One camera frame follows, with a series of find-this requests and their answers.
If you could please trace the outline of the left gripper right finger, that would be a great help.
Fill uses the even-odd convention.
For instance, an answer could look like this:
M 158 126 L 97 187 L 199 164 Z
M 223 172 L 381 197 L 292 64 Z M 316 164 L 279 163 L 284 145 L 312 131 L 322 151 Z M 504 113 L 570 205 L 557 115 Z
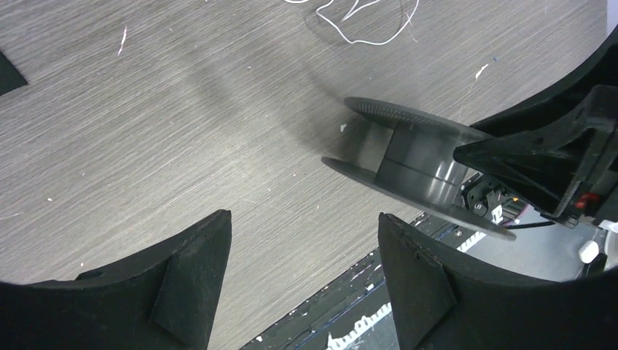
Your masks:
M 393 214 L 378 241 L 401 349 L 615 349 L 617 270 L 564 282 L 496 267 Z

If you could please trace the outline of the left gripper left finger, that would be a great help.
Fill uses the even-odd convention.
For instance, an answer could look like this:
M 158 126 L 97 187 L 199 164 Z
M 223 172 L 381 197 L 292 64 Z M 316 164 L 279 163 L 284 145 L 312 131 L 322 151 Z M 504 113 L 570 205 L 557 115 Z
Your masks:
M 206 349 L 232 240 L 218 210 L 72 281 L 1 284 L 3 349 Z

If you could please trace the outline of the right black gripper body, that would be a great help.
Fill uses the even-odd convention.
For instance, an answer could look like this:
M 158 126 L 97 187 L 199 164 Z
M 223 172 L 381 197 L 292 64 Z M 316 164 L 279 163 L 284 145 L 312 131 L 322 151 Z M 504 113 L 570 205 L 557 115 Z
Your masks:
M 473 124 L 470 166 L 544 217 L 617 219 L 617 33 L 571 73 Z

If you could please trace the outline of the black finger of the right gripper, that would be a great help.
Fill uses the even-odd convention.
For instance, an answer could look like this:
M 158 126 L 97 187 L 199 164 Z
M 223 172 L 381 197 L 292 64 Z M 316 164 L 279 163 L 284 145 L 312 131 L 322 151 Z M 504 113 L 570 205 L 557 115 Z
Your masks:
M 617 198 L 617 88 L 597 85 L 556 121 L 458 147 L 453 158 L 548 217 L 592 216 Z

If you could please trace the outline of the grey plastic cable spool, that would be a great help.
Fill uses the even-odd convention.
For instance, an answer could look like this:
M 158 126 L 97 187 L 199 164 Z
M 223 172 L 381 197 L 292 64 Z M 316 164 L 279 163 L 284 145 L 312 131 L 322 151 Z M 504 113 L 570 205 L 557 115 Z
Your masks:
M 513 241 L 514 233 L 455 204 L 468 166 L 454 160 L 456 148 L 490 139 L 483 131 L 444 117 L 371 98 L 346 97 L 344 104 L 393 133 L 377 171 L 323 157 L 338 173 L 445 221 Z

